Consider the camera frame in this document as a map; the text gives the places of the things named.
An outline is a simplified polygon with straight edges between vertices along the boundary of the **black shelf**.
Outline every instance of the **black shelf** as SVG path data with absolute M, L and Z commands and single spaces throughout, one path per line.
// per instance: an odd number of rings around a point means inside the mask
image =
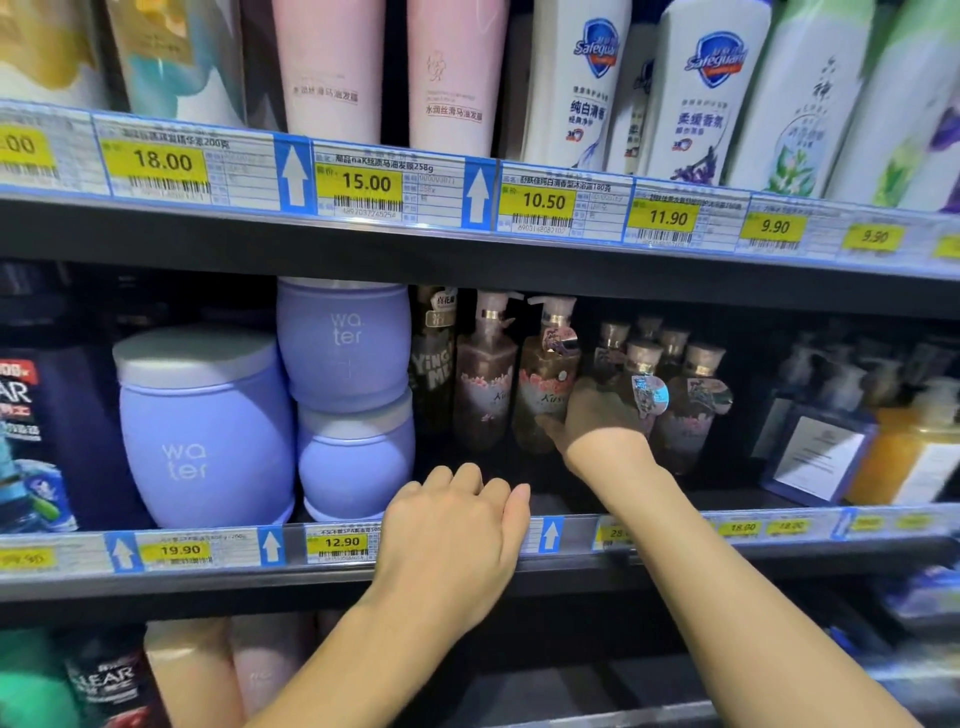
M 0 256 L 960 319 L 957 281 L 99 205 L 0 200 Z

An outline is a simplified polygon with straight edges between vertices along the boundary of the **hand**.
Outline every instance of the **hand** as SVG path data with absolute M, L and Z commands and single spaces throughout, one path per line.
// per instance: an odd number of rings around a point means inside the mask
M 452 646 L 490 612 L 514 575 L 530 525 L 530 486 L 483 484 L 466 463 L 407 483 L 383 519 L 371 598 L 417 610 Z

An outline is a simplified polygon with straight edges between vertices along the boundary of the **purple jar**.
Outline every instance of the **purple jar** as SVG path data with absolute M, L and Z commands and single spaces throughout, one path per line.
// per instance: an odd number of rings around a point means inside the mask
M 281 278 L 276 333 L 290 394 L 319 412 L 366 412 L 407 388 L 407 287 Z
M 413 394 L 371 412 L 300 408 L 297 436 L 306 509 L 316 521 L 380 518 L 413 474 Z
M 217 324 L 113 348 L 133 479 L 163 528 L 283 523 L 294 508 L 293 411 L 275 339 Z

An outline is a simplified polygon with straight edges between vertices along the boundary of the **pink bottle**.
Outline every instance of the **pink bottle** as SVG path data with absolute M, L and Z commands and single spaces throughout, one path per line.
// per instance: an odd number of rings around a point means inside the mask
M 407 0 L 410 146 L 489 157 L 510 0 Z
M 380 142 L 386 0 L 274 0 L 287 129 Z

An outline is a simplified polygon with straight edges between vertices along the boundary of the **safeguard logo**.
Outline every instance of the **safeguard logo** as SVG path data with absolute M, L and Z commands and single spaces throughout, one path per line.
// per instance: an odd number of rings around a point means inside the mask
M 595 17 L 584 23 L 584 38 L 573 49 L 574 56 L 587 59 L 590 71 L 598 79 L 616 65 L 620 50 L 620 36 L 613 24 L 605 17 Z
M 697 53 L 686 62 L 687 71 L 699 71 L 709 88 L 716 88 L 734 73 L 743 70 L 747 46 L 736 33 L 718 31 L 703 36 L 697 43 Z

